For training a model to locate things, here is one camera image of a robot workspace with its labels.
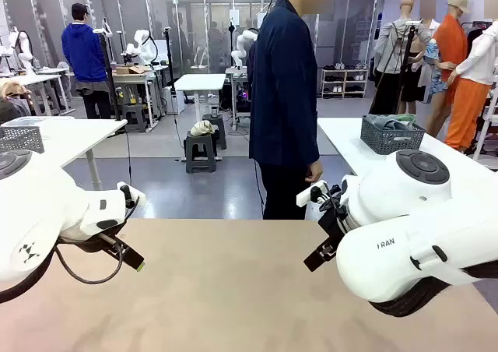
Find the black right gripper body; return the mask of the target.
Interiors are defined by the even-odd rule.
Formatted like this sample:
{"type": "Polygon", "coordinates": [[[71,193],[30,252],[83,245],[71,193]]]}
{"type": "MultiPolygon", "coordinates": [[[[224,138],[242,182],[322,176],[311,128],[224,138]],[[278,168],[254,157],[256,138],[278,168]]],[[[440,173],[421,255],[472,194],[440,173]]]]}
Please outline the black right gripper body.
{"type": "Polygon", "coordinates": [[[323,215],[318,221],[319,226],[328,237],[318,246],[319,252],[335,252],[338,244],[349,231],[347,208],[338,202],[325,202],[319,210],[323,215]]]}

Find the person's right hand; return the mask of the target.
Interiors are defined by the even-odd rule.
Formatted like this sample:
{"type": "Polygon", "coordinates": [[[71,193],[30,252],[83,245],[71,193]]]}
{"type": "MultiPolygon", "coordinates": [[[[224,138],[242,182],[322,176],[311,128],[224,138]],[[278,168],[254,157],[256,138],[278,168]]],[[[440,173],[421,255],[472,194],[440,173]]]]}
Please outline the person's right hand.
{"type": "Polygon", "coordinates": [[[320,160],[314,161],[308,166],[307,176],[305,181],[308,183],[315,183],[320,180],[323,174],[323,166],[320,160]]]}

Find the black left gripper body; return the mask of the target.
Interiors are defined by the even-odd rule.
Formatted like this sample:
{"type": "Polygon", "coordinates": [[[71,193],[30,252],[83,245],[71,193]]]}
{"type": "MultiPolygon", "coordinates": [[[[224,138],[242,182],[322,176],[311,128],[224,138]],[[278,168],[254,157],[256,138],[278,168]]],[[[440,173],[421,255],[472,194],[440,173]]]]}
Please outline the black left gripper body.
{"type": "Polygon", "coordinates": [[[115,248],[115,245],[117,243],[116,240],[102,233],[93,235],[86,241],[76,241],[69,238],[59,237],[58,243],[64,245],[75,245],[76,247],[87,253],[96,253],[103,251],[109,252],[111,254],[117,254],[117,249],[115,248]]]}

